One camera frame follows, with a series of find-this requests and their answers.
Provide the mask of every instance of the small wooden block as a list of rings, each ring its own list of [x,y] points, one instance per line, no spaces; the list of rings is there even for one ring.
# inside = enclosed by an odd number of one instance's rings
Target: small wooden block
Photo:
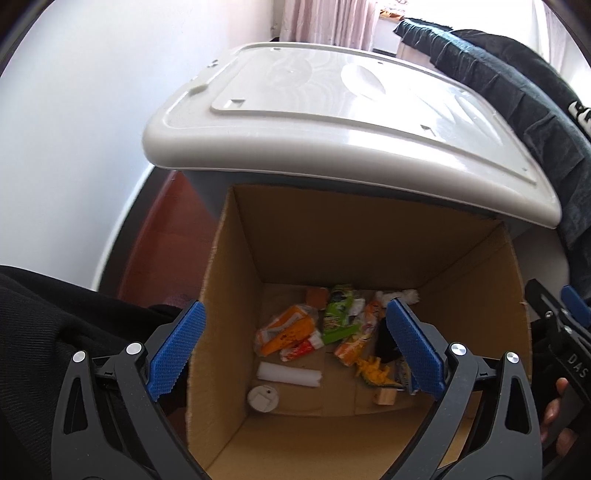
[[[395,388],[376,388],[374,403],[376,405],[394,405],[396,394],[398,394],[398,390]]]
[[[329,300],[328,288],[308,287],[306,289],[306,304],[318,310],[324,310]]]

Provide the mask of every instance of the black fabric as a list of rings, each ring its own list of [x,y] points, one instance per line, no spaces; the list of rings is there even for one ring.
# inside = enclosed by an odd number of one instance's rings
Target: black fabric
[[[513,38],[491,35],[480,30],[454,30],[452,32],[472,45],[486,50],[496,58],[511,65],[540,87],[550,99],[573,121],[581,132],[591,137],[591,132],[569,111],[585,111],[581,100],[558,72],[531,48]]]
[[[571,284],[591,297],[591,144],[532,81],[482,48],[440,28],[402,21],[402,42],[429,55],[442,73],[482,95],[505,118],[554,187],[563,217],[558,233]]]
[[[12,462],[12,471],[24,478],[49,478],[53,416],[72,355],[80,349],[113,355],[132,341],[145,342],[180,312],[168,309],[158,313],[0,267],[0,433],[20,443],[11,445],[10,455],[0,454],[3,463]],[[24,458],[31,462],[23,465]]]

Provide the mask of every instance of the metal screw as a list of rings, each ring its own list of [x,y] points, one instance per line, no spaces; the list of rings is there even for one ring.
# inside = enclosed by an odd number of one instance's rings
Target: metal screw
[[[80,350],[79,352],[76,352],[73,355],[72,360],[74,360],[77,364],[79,364],[85,358],[86,358],[86,354],[82,350]]]
[[[513,352],[507,352],[507,360],[509,360],[509,362],[512,364],[516,364],[519,362],[519,355]]]
[[[458,356],[466,355],[466,347],[463,346],[461,343],[453,343],[451,350]]]
[[[142,344],[138,342],[130,343],[125,349],[125,351],[130,355],[140,353],[142,351]]]

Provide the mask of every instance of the cardboard box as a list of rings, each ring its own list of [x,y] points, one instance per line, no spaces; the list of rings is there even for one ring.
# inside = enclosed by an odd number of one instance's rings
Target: cardboard box
[[[429,396],[376,405],[375,389],[338,362],[334,346],[291,364],[322,370],[320,388],[274,384],[272,414],[248,408],[257,327],[303,301],[304,286],[338,283],[416,288],[413,310],[449,342],[496,358],[514,351],[530,372],[522,282],[500,221],[402,200],[235,186],[202,290],[207,326],[190,361],[189,450],[213,480],[378,479],[420,425]],[[470,424],[468,416],[445,462],[457,458]]]

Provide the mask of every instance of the white plastic lid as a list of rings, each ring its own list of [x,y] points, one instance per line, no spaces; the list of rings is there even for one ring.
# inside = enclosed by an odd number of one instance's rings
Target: white plastic lid
[[[256,411],[270,412],[277,408],[279,393],[269,385],[259,385],[248,393],[248,404]]]
[[[558,198],[477,93],[348,48],[251,44],[211,63],[144,134],[161,167],[250,171],[416,192],[554,227]]]

